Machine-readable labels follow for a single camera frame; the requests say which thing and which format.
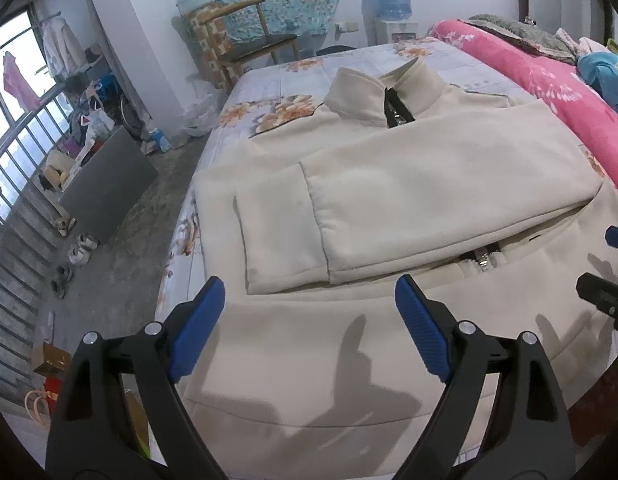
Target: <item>plastic bag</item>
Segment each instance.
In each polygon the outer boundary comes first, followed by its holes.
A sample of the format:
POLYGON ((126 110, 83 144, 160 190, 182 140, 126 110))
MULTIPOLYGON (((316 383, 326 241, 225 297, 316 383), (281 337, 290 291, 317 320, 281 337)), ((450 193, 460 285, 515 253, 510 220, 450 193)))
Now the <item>plastic bag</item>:
POLYGON ((92 111, 87 119, 89 126, 86 140, 95 138, 107 140, 111 136, 111 130, 116 126, 116 122, 102 108, 92 111))
POLYGON ((224 91, 216 89, 208 81, 202 82, 202 85, 205 97, 189 107, 180 127, 181 132, 191 137, 205 136, 218 125, 220 110, 227 99, 224 91))

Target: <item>white jacket hanging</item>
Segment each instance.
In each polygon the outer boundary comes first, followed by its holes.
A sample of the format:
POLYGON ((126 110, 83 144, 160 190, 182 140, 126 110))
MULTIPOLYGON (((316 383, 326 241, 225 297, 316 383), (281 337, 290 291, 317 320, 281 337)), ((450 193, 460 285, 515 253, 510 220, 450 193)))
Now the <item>white jacket hanging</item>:
POLYGON ((42 25, 44 57, 52 77, 68 77, 87 63, 84 49, 63 18, 52 18, 42 25))

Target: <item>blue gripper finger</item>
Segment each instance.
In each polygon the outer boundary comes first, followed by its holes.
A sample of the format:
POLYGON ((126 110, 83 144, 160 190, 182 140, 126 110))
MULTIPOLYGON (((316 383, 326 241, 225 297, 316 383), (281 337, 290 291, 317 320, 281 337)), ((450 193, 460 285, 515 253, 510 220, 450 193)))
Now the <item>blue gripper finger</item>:
POLYGON ((606 240, 607 245, 618 249, 618 227, 609 227, 604 234, 604 239, 606 240))
POLYGON ((426 369, 446 383, 451 377, 449 343, 429 314, 425 301, 426 298, 421 292, 413 289, 406 276, 398 279, 395 284, 395 304, 398 312, 418 348, 426 369))
POLYGON ((215 278, 172 347, 169 377, 177 383, 192 371, 224 308, 224 283, 215 278))

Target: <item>clothes rack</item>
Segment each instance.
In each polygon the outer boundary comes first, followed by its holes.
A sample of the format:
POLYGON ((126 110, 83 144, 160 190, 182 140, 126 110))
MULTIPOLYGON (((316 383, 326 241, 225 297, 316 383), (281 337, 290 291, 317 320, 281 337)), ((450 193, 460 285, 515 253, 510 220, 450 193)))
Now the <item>clothes rack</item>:
POLYGON ((16 38, 19 38, 20 36, 22 36, 23 34, 25 34, 26 32, 33 30, 34 28, 39 28, 43 23, 48 22, 49 20, 51 20, 52 18, 57 18, 58 16, 60 16, 62 13, 61 12, 56 12, 55 14, 52 14, 51 16, 47 16, 46 18, 43 18, 42 20, 39 20, 37 23, 35 23, 34 25, 31 25, 31 27, 26 28, 25 30, 23 30, 22 32, 20 32, 19 34, 15 35, 13 38, 11 38, 9 41, 7 41, 6 43, 3 43, 0 45, 0 50, 3 49, 4 47, 6 47, 9 43, 11 43, 11 41, 15 40, 16 38))

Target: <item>pink floral comforter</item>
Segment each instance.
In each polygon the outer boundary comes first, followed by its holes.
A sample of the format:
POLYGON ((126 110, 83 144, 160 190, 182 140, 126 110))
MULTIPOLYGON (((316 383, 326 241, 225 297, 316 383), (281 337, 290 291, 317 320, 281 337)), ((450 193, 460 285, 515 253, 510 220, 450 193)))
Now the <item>pink floral comforter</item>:
POLYGON ((579 78, 576 67, 531 56, 457 20, 439 22, 431 35, 486 63, 547 103, 618 187, 618 114, 579 78))

